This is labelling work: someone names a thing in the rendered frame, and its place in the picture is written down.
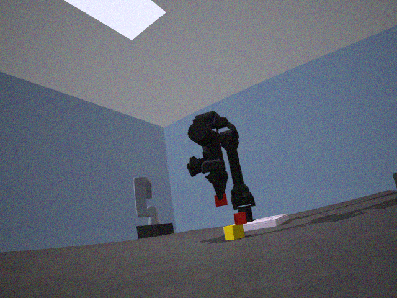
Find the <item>red cube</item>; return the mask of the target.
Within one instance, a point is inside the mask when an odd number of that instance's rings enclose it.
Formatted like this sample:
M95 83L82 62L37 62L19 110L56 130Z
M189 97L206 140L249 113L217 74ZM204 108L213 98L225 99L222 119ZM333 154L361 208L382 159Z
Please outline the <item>red cube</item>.
M223 199L222 200L218 200L217 195L214 196L214 199L215 199L216 207L228 205L228 201L227 201L227 198L226 198L226 193L223 193Z
M234 221L235 225L241 225L241 224L246 224L246 213L245 212L240 212L240 213L235 213L234 215Z

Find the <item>yellow cube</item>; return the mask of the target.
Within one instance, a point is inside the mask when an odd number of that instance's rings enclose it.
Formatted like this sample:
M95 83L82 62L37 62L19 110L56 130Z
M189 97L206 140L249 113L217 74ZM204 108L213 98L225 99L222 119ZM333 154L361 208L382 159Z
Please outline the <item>yellow cube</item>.
M229 225L224 227L225 239L235 240L244 237L243 224Z

